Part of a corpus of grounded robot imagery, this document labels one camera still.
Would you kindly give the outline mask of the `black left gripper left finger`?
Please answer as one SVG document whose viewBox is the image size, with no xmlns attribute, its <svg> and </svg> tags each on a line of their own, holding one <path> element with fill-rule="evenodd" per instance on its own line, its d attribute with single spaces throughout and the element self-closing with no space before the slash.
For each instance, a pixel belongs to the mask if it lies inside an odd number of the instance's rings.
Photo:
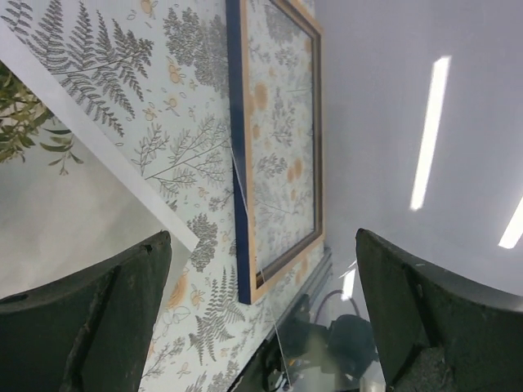
<svg viewBox="0 0 523 392">
<path fill-rule="evenodd" d="M 136 391 L 171 264 L 166 231 L 1 301 L 3 391 Z"/>
</svg>

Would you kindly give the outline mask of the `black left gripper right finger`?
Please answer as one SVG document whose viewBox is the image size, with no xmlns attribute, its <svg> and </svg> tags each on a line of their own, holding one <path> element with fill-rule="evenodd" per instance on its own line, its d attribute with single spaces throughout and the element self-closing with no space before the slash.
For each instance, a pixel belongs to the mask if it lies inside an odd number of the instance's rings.
<svg viewBox="0 0 523 392">
<path fill-rule="evenodd" d="M 520 391 L 522 299 L 355 236 L 364 299 L 388 391 Z"/>
</svg>

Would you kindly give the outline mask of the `printed pier photo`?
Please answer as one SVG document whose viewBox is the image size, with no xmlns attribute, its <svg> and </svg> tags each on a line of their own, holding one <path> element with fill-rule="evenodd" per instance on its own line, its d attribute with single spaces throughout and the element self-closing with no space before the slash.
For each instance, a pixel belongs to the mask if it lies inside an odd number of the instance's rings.
<svg viewBox="0 0 523 392">
<path fill-rule="evenodd" d="M 170 296 L 198 239 L 6 26 L 1 60 L 69 128 L 83 162 L 60 176 L 41 152 L 1 168 L 1 294 L 42 286 L 160 230 L 172 238 Z"/>
</svg>

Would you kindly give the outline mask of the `wooden picture frame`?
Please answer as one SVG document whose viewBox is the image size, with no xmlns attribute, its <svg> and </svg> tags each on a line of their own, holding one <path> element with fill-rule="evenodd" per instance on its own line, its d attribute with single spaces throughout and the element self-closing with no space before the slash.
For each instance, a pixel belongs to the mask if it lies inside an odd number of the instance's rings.
<svg viewBox="0 0 523 392">
<path fill-rule="evenodd" d="M 240 302 L 324 237 L 322 33 L 299 1 L 226 4 Z"/>
</svg>

